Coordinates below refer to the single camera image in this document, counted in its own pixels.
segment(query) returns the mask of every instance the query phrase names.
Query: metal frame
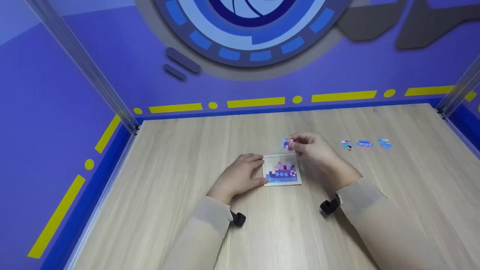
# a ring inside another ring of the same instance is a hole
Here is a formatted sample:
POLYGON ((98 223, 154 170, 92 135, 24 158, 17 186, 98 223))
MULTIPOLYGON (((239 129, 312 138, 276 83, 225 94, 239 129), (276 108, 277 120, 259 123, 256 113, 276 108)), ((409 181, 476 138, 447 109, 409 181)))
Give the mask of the metal frame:
POLYGON ((480 85, 480 55, 465 71, 450 93, 440 101, 436 109, 444 118, 448 118, 478 85, 480 85))
POLYGON ((50 0, 25 1, 105 102, 120 117, 130 133, 135 134, 138 122, 50 0))

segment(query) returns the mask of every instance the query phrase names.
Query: beige sleeve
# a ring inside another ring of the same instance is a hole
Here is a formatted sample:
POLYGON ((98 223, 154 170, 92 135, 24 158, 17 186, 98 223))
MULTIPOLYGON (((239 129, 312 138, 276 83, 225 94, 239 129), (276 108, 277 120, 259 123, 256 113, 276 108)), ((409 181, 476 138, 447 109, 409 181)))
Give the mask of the beige sleeve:
POLYGON ((375 186, 360 179, 337 194, 341 209, 381 270, 446 269, 420 228, 375 186))
POLYGON ((232 220, 229 205, 204 197, 161 269, 212 270, 232 220))

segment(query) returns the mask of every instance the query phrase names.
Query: person's right hand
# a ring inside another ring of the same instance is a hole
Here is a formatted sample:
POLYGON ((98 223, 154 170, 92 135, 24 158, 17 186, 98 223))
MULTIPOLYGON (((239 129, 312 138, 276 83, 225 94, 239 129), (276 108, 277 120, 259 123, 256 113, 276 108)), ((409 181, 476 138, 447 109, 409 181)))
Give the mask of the person's right hand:
POLYGON ((330 165, 340 157, 318 133, 301 132, 288 136, 289 150, 295 150, 299 156, 306 155, 317 165, 330 165))
POLYGON ((362 177, 350 163, 341 158, 318 133, 302 132, 288 137, 288 147, 299 156, 307 156, 328 177, 336 191, 362 177))

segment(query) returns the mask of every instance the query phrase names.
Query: wood grain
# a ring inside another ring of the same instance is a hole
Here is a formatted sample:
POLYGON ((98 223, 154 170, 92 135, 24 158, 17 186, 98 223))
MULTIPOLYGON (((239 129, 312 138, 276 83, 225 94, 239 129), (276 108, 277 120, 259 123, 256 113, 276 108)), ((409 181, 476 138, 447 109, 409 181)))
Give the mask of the wood grain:
MULTIPOLYGON (((158 269, 225 167, 240 153, 277 153, 301 131, 319 132, 414 218, 450 268, 479 269, 480 162, 428 104, 145 121, 74 268, 158 269), (344 139, 375 146, 349 152, 344 139)), ((304 160, 300 173, 300 186, 235 200, 247 221, 229 229, 216 269, 376 268, 341 211, 319 213, 332 193, 324 177, 304 160)))

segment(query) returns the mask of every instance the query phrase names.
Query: wrist strap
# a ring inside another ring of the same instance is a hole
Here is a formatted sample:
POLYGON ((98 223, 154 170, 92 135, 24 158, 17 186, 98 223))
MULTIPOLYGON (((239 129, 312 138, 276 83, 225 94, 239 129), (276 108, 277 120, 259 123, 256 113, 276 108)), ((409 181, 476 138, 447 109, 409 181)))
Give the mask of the wrist strap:
POLYGON ((245 217, 244 214, 238 212, 238 213, 234 213, 232 211, 230 211, 230 213, 232 214, 232 217, 233 217, 233 224, 235 224, 235 226, 237 227, 242 227, 243 224, 245 223, 245 220, 247 220, 247 217, 245 217))
POLYGON ((320 208, 326 215, 330 215, 335 212, 335 210, 340 206, 340 198, 337 193, 335 193, 335 198, 331 201, 326 200, 321 205, 320 208))

